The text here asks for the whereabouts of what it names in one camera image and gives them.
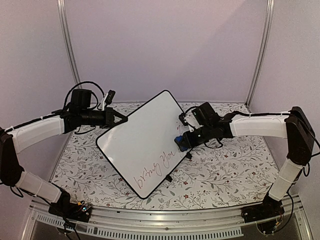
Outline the blue whiteboard eraser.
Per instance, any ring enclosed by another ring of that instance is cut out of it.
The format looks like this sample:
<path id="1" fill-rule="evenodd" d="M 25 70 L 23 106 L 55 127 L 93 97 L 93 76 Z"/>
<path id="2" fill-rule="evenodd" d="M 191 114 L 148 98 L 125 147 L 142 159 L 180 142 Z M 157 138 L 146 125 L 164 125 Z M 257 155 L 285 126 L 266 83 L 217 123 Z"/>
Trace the blue whiteboard eraser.
<path id="1" fill-rule="evenodd" d="M 174 142 L 176 143 L 176 145 L 178 146 L 178 148 L 181 152 L 185 152 L 189 149 L 189 147 L 185 145 L 182 135 L 177 136 L 174 139 Z"/>

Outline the white whiteboard black frame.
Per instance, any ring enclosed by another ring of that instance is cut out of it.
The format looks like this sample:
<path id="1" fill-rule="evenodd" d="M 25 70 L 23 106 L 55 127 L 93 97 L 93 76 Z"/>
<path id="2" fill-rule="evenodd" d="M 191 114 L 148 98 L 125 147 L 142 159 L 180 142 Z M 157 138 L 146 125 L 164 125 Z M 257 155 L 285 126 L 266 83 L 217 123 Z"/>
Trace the white whiteboard black frame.
<path id="1" fill-rule="evenodd" d="M 96 146 L 141 199 L 147 199 L 188 154 L 175 138 L 188 128 L 179 120 L 183 109 L 163 90 L 96 139 Z"/>

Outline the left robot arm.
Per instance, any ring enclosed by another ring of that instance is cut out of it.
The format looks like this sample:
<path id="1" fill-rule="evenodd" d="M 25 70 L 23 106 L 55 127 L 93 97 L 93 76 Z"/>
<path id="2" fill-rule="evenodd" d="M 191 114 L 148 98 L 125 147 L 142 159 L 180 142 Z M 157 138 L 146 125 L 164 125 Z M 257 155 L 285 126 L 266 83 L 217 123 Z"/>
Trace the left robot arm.
<path id="1" fill-rule="evenodd" d="M 82 89 L 79 84 L 67 93 L 63 107 L 50 114 L 28 122 L 0 130 L 0 183 L 10 188 L 23 190 L 35 197 L 55 204 L 55 209 L 63 216 L 74 213 L 74 205 L 69 202 L 70 194 L 55 184 L 36 176 L 19 164 L 18 154 L 25 149 L 51 137 L 70 133 L 82 126 L 110 129 L 126 123 L 128 117 L 109 105 L 115 91 L 102 93 L 102 99 L 95 106 L 91 99 L 97 95 L 90 89 Z"/>

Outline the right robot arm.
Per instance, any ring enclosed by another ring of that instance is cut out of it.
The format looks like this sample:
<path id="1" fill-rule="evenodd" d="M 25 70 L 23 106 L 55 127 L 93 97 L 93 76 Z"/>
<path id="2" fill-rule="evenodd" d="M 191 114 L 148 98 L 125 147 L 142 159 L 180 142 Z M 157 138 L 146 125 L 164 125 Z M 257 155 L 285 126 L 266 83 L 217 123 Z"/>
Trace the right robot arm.
<path id="1" fill-rule="evenodd" d="M 299 106 L 289 111 L 276 113 L 244 113 L 233 111 L 220 116 L 205 102 L 189 109 L 195 122 L 181 113 L 179 120 L 189 130 L 175 138 L 175 143 L 184 152 L 212 139 L 232 139 L 242 136 L 274 137 L 287 140 L 288 153 L 278 177 L 259 206 L 262 218 L 269 218 L 278 210 L 278 203 L 299 179 L 301 171 L 316 156 L 314 146 L 319 145 L 316 134 Z"/>

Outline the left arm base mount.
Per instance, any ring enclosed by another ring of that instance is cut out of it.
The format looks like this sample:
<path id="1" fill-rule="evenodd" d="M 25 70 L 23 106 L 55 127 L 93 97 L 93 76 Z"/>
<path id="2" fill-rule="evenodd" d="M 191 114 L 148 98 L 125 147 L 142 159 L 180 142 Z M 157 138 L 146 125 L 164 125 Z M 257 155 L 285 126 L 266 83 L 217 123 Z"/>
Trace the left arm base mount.
<path id="1" fill-rule="evenodd" d="M 92 214 L 92 207 L 91 203 L 85 203 L 83 200 L 74 203 L 70 202 L 69 198 L 64 197 L 56 203 L 51 203 L 48 212 L 66 219 L 88 223 Z"/>

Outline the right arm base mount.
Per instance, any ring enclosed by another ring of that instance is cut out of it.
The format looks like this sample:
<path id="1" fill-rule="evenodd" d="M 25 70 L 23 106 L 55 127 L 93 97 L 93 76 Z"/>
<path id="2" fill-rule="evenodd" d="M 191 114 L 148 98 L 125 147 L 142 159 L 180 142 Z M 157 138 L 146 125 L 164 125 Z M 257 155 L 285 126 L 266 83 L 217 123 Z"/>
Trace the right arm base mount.
<path id="1" fill-rule="evenodd" d="M 260 204 L 241 208 L 241 217 L 245 223 L 257 223 L 257 229 L 264 235 L 276 232 L 284 218 L 284 207 L 281 201 L 264 201 Z"/>

